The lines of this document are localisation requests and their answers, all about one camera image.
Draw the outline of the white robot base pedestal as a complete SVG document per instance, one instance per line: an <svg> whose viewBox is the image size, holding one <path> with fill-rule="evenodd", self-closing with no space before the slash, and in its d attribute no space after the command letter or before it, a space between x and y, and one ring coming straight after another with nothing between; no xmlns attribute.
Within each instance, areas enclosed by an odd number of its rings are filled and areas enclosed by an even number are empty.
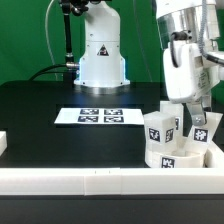
<svg viewBox="0 0 224 224"><path fill-rule="evenodd" d="M129 85L120 54L120 16L105 1L88 3L85 13L85 52L79 60L76 85L117 88Z"/></svg>

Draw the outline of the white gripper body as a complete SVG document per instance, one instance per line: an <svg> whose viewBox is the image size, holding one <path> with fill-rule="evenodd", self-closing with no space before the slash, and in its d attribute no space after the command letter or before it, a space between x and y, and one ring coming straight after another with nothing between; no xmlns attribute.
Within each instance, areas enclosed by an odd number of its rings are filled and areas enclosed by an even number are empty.
<svg viewBox="0 0 224 224"><path fill-rule="evenodd" d="M163 66L172 103L197 101L220 82L219 66L203 59L196 43L169 43L163 53Z"/></svg>

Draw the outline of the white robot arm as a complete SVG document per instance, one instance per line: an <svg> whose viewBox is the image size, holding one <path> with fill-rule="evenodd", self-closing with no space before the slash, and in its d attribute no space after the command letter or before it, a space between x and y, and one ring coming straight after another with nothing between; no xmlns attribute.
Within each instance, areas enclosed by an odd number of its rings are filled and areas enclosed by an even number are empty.
<svg viewBox="0 0 224 224"><path fill-rule="evenodd" d="M184 103L195 126L207 123L211 89L224 80L218 0L156 0L167 95Z"/></svg>

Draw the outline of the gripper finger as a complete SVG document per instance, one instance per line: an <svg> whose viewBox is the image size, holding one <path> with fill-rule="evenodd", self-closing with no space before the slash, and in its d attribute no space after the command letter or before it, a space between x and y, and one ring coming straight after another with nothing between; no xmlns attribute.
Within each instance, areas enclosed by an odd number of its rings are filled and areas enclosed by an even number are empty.
<svg viewBox="0 0 224 224"><path fill-rule="evenodd" d="M187 103L186 106L194 126L203 126L206 124L206 115L200 100Z"/></svg>

